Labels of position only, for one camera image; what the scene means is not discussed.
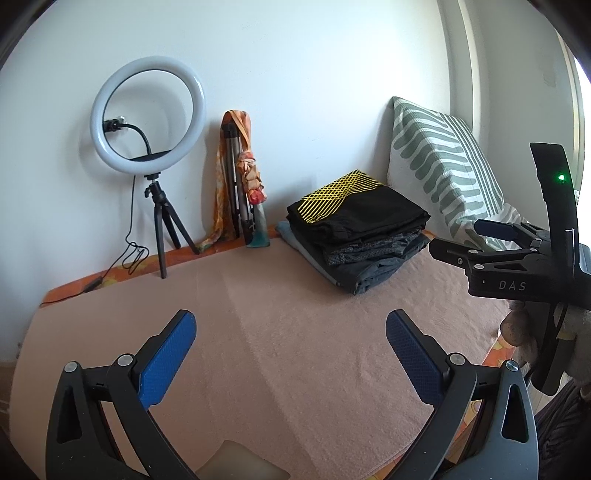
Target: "screw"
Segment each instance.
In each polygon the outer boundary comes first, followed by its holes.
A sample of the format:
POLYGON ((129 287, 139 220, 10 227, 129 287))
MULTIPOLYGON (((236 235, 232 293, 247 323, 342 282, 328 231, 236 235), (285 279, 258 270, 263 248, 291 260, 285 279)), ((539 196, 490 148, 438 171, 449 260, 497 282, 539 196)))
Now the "screw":
POLYGON ((128 355, 126 353, 125 355, 121 355, 117 359, 117 365, 119 365, 120 367, 127 367, 133 361, 134 361, 134 357, 132 357, 131 355, 128 355))
POLYGON ((64 367, 64 372, 72 373, 74 370, 78 368, 78 364, 76 362, 68 362, 64 367))
POLYGON ((449 356, 449 361, 454 365, 463 365, 466 363, 466 359, 461 353, 452 353, 449 356))
POLYGON ((513 360, 507 360, 505 366, 512 372, 517 372, 519 370, 519 365, 517 365, 517 363, 513 360))

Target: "blue gripper pad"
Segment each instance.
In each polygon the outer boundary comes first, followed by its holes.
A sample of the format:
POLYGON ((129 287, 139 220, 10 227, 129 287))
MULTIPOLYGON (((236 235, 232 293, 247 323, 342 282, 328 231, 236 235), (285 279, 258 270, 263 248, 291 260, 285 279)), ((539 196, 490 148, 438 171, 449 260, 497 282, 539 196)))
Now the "blue gripper pad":
POLYGON ((186 312, 141 373, 138 397, 146 410, 162 401, 196 336, 195 316, 186 312))
POLYGON ((437 408, 444 397, 443 373, 396 310, 386 320, 386 338, 421 401, 437 408))
POLYGON ((517 234, 513 226, 508 223, 493 222, 491 220, 477 220, 474 224, 474 230, 478 235, 490 236, 512 242, 517 239, 517 234))

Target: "yellow pattern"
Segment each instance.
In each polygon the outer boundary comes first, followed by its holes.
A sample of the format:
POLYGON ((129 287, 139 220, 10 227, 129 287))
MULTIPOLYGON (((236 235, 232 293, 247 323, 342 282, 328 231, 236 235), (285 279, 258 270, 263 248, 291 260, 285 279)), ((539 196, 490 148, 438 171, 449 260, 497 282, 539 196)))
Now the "yellow pattern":
POLYGON ((303 197, 298 213, 305 222, 315 223, 335 213, 349 195, 367 192, 383 185, 362 171, 353 170, 303 197))

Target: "black cable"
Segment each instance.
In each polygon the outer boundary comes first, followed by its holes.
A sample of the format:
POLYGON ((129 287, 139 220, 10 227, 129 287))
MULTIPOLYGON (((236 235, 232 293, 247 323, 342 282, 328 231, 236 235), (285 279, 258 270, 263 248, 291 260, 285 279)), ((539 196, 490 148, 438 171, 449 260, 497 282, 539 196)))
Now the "black cable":
POLYGON ((121 266, 125 270, 127 270, 129 275, 133 274, 133 272, 135 272, 135 269, 139 267, 140 263, 142 263, 146 258, 148 258, 150 256, 150 249, 148 247, 144 247, 142 245, 138 245, 136 242, 129 241, 129 236, 131 235, 131 230, 134 225, 135 178, 136 178, 136 176, 134 175, 134 180, 131 185, 131 214, 129 216, 129 230, 127 231, 127 235, 125 235, 125 243, 127 244, 127 247, 125 248, 123 253, 119 257, 117 257, 117 259, 111 264, 111 266, 107 269, 107 271, 102 275, 103 280, 108 275, 108 273, 111 271, 111 268, 113 268, 115 266, 115 264, 119 260, 121 260, 121 258, 123 258, 123 256, 129 251, 130 248, 132 249, 131 252, 121 262, 121 266), (125 262, 128 260, 129 257, 133 256, 134 254, 135 254, 134 260, 130 264, 126 265, 125 262))
MULTIPOLYGON (((142 137, 142 140, 144 140, 147 154, 148 155, 152 154, 152 149, 150 148, 150 144, 148 143, 148 138, 145 136, 144 132, 142 132, 135 125, 120 124, 119 122, 117 122, 116 129, 121 129, 121 128, 130 128, 132 130, 135 130, 137 133, 139 133, 142 137)), ((98 287, 99 285, 101 285, 103 283, 103 281, 105 280, 106 276, 109 274, 111 269, 115 266, 115 264, 119 260, 121 260, 121 258, 124 257, 125 254, 127 254, 129 249, 131 249, 131 251, 129 251, 129 254, 125 258, 123 258, 123 260, 121 262, 121 266, 123 267, 123 269, 127 270, 129 275, 132 275, 135 272, 135 270, 139 267, 139 265, 146 258, 148 258, 150 256, 150 249, 148 247, 144 247, 143 245, 138 245, 136 242, 129 241, 129 236, 131 235, 131 231, 132 231, 132 228, 134 225, 135 178, 136 178, 136 175, 134 175, 134 179, 131 184, 131 208, 130 208, 130 215, 129 215, 129 230, 127 231, 127 235, 125 235, 125 243, 127 244, 127 247, 125 248, 123 253, 117 257, 117 259, 111 264, 111 266, 106 270, 105 273, 96 277, 90 283, 85 285, 85 287, 82 289, 82 291, 80 291, 78 293, 74 293, 74 295, 69 295, 67 297, 63 297, 62 299, 59 299, 59 300, 44 301, 40 304, 40 306, 41 305, 49 305, 50 303, 58 303, 63 300, 73 299, 74 297, 77 297, 78 295, 82 295, 83 293, 87 293, 87 292, 94 290, 96 287, 98 287), (127 262, 129 260, 129 258, 132 257, 133 255, 135 255, 135 258, 131 261, 131 263, 126 264, 125 262, 127 262)))
POLYGON ((135 125, 131 125, 131 124, 120 124, 119 122, 117 122, 115 128, 117 128, 117 129, 130 128, 132 130, 135 130, 137 133, 139 133, 142 136, 142 140, 144 141, 144 144, 146 146, 146 152, 148 153, 148 155, 152 154, 152 149, 150 148, 150 144, 148 143, 148 138, 146 138, 144 132, 142 132, 138 127, 136 127, 135 125))
MULTIPOLYGON (((564 323, 564 319, 566 318, 566 312, 568 311, 568 309, 569 309, 569 304, 564 303, 564 305, 562 307, 562 312, 560 312, 560 318, 558 319, 558 323, 556 324, 556 328, 554 330, 556 332, 556 336, 555 336, 554 340, 556 340, 558 338, 558 334, 560 333, 560 329, 562 328, 562 325, 564 323)), ((554 323, 554 310, 553 309, 550 309, 549 316, 551 317, 550 321, 552 321, 552 323, 554 323)), ((544 354, 546 354, 548 349, 551 348, 550 345, 551 345, 551 343, 549 342, 545 349, 542 348, 542 350, 540 351, 540 354, 538 355, 538 359, 534 362, 534 364, 530 367, 530 369, 524 375, 523 380, 525 381, 526 384, 530 380, 534 371, 540 365, 541 359, 544 357, 544 354)))

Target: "plush toy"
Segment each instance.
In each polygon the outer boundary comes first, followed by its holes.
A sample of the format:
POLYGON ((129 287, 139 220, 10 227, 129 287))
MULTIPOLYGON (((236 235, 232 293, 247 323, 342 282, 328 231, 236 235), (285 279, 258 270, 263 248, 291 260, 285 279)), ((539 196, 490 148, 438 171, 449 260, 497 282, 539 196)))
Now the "plush toy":
MULTIPOLYGON (((501 323, 501 335, 508 344, 513 345, 515 353, 513 359, 523 367, 530 365, 538 356, 538 345, 530 334, 532 319, 525 309, 522 301, 512 300, 509 303, 510 313, 501 323)), ((555 322, 562 312, 562 305, 556 308, 555 322)), ((574 378, 577 385, 591 384, 591 312, 579 307, 569 305, 564 317, 561 335, 567 338, 575 338, 574 352, 566 368, 567 375, 574 378)))

